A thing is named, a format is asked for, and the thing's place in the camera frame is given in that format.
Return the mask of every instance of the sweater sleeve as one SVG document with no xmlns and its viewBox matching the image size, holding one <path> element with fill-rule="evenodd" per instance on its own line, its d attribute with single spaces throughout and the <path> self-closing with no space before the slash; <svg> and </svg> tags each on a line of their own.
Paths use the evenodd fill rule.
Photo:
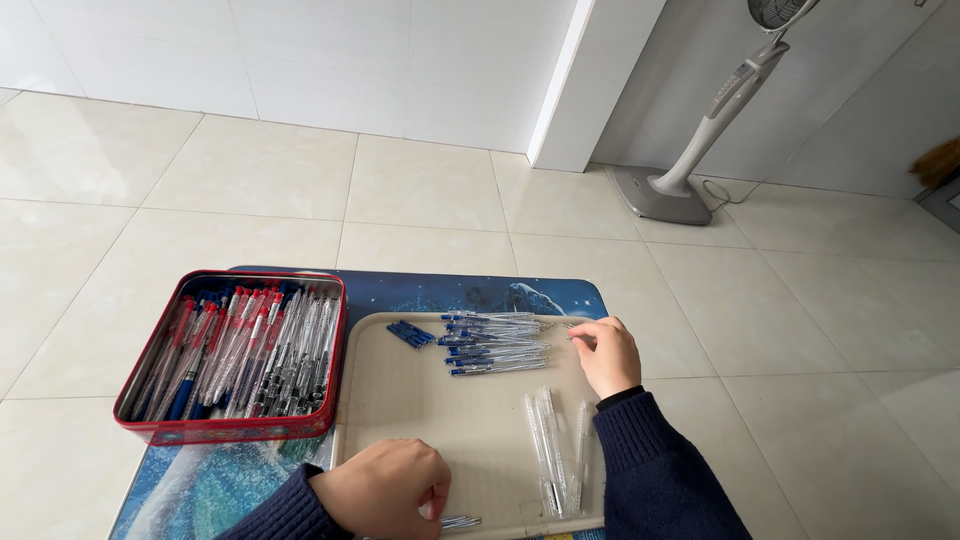
<svg viewBox="0 0 960 540">
<path fill-rule="evenodd" d="M 697 449 L 667 423 L 650 392 L 593 417 L 607 469 L 607 538 L 749 539 Z"/>
<path fill-rule="evenodd" d="M 349 540 L 317 499 L 311 477 L 323 469 L 304 463 L 266 501 L 216 540 Z"/>
</svg>

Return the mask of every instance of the white tile floor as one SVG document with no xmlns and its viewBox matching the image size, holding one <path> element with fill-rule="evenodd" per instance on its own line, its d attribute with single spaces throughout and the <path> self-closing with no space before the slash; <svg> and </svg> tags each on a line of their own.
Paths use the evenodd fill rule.
<svg viewBox="0 0 960 540">
<path fill-rule="evenodd" d="M 908 201 L 765 184 L 692 228 L 599 166 L 0 89 L 0 523 L 107 534 L 169 290 L 256 263 L 590 279 L 756 538 L 960 537 L 957 262 Z"/>
</svg>

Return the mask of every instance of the blue table top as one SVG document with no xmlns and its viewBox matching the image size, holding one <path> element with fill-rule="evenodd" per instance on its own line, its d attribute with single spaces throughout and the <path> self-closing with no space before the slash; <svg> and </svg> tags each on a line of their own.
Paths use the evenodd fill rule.
<svg viewBox="0 0 960 540">
<path fill-rule="evenodd" d="M 607 316 L 596 286 L 583 280 L 272 266 L 231 270 L 318 272 L 339 277 L 347 290 L 348 335 L 357 321 L 381 311 L 469 309 L 593 319 Z M 330 433 L 286 441 L 282 446 L 251 442 L 148 447 L 109 538 L 213 538 L 270 496 L 303 461 L 328 466 Z M 575 540 L 602 540 L 603 536 L 601 529 L 572 535 Z"/>
</svg>

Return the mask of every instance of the red tin box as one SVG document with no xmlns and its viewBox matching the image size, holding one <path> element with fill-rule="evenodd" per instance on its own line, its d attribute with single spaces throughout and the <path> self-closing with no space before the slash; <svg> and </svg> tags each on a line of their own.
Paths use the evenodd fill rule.
<svg viewBox="0 0 960 540">
<path fill-rule="evenodd" d="M 297 288 L 322 291 L 324 294 L 340 299 L 340 312 L 337 315 L 336 336 L 330 356 L 329 383 L 324 402 L 317 411 L 306 416 L 286 416 L 269 418 L 231 418 L 218 420 L 180 420 L 164 422 L 132 422 L 133 402 L 139 394 L 153 362 L 162 347 L 163 331 L 166 321 L 179 298 L 183 295 L 195 295 L 202 289 L 219 290 L 242 285 L 255 288 L 263 285 L 286 285 L 288 291 Z M 337 404 L 337 390 L 340 386 L 340 371 L 343 365 L 347 328 L 347 292 L 344 283 L 336 276 L 326 274 L 292 274 L 284 272 L 234 272 L 216 270 L 197 270 L 184 276 L 163 310 L 154 332 L 147 341 L 120 397 L 113 406 L 113 418 L 125 429 L 139 435 L 147 444 L 155 446 L 182 445 L 196 443 L 226 443 L 240 441 L 262 441 L 269 439 L 294 439 L 314 437 L 326 432 L 333 426 L 334 407 Z"/>
</svg>

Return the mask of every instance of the person's right hand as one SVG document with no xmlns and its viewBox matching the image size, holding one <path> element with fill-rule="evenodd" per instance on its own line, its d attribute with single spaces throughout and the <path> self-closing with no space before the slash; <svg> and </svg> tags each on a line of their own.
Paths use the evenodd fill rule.
<svg viewBox="0 0 960 540">
<path fill-rule="evenodd" d="M 450 492 L 450 468 L 419 439 L 375 442 L 310 479 L 326 512 L 362 538 L 436 540 Z M 418 508 L 429 503 L 427 517 Z"/>
<path fill-rule="evenodd" d="M 604 317 L 575 326 L 566 333 L 573 336 L 580 365 L 601 400 L 642 383 L 640 353 L 636 350 L 634 337 L 620 319 Z M 592 337 L 592 343 L 588 344 L 584 336 Z"/>
</svg>

